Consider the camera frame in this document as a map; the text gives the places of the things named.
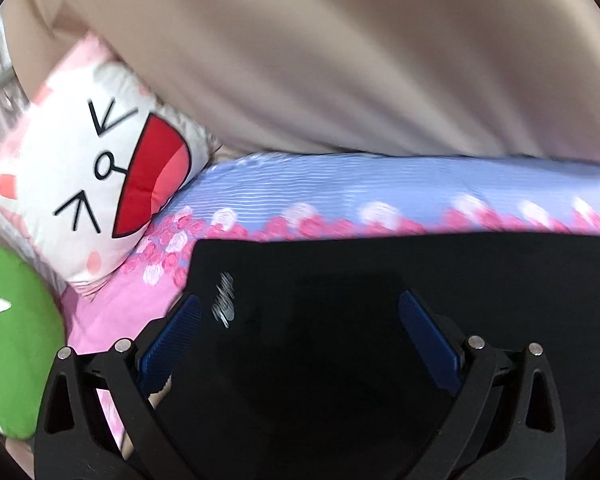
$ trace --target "pink tongue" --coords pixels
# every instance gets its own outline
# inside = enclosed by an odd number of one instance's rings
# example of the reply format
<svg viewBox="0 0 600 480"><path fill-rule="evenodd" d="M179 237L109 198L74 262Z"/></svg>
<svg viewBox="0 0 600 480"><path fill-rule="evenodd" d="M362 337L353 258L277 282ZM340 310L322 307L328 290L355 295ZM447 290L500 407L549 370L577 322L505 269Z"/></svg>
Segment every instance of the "pink tongue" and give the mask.
<svg viewBox="0 0 600 480"><path fill-rule="evenodd" d="M151 194L151 214L155 215L178 190L189 171L189 153L182 146L167 162L155 181Z"/></svg>

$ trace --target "white and pink pillow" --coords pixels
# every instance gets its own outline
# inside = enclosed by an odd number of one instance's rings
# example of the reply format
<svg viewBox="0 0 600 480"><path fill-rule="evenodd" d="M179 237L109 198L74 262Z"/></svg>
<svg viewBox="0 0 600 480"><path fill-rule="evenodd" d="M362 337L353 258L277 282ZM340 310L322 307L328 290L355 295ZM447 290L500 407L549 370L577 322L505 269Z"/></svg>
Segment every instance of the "white and pink pillow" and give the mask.
<svg viewBox="0 0 600 480"><path fill-rule="evenodd" d="M0 211L81 294L122 264L208 162L204 128L87 35L0 148Z"/></svg>

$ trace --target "pillow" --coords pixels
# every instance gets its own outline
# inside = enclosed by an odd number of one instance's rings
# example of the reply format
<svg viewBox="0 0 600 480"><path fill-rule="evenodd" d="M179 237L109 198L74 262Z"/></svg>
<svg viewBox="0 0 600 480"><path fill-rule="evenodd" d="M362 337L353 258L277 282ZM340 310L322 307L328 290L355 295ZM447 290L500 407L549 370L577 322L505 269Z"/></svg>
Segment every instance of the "pillow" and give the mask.
<svg viewBox="0 0 600 480"><path fill-rule="evenodd" d="M0 211L62 278L93 294L209 153L204 128L88 34L0 148Z"/></svg>
<svg viewBox="0 0 600 480"><path fill-rule="evenodd" d="M0 247L0 433L33 435L46 378L64 345L62 318L45 283Z"/></svg>

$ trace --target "blue gripper pad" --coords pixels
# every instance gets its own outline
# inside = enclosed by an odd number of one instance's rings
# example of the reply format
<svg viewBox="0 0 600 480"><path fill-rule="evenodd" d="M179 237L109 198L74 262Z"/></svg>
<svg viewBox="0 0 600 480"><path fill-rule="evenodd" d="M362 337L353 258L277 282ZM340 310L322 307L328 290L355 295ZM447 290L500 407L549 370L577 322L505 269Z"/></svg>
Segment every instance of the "blue gripper pad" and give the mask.
<svg viewBox="0 0 600 480"><path fill-rule="evenodd" d="M138 389L145 395L161 391L181 357L198 333L202 311L198 298L190 295L170 316L162 331L140 359Z"/></svg>
<svg viewBox="0 0 600 480"><path fill-rule="evenodd" d="M462 388L460 356L408 290L400 295L398 314L435 385L455 397Z"/></svg>

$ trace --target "floral pattern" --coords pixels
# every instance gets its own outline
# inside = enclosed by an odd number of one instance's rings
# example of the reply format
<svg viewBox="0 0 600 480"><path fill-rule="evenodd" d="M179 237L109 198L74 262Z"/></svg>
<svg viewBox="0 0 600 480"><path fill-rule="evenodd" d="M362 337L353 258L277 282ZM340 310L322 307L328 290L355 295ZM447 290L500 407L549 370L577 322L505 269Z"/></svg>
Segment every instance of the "floral pattern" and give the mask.
<svg viewBox="0 0 600 480"><path fill-rule="evenodd" d="M152 223L121 272L133 272L139 267L147 285L170 279L177 288L183 288L195 243L201 238L272 242L472 231L600 235L600 213L578 197L573 200L572 221L568 225L529 200L518 203L517 216L501 215L483 200L467 194L451 201L438 224L420 224L402 216L397 207L379 201L362 206L357 220L327 219L313 205L300 202L267 219L261 228L249 230L232 208L220 208L210 218L197 218L190 206L185 206Z"/></svg>

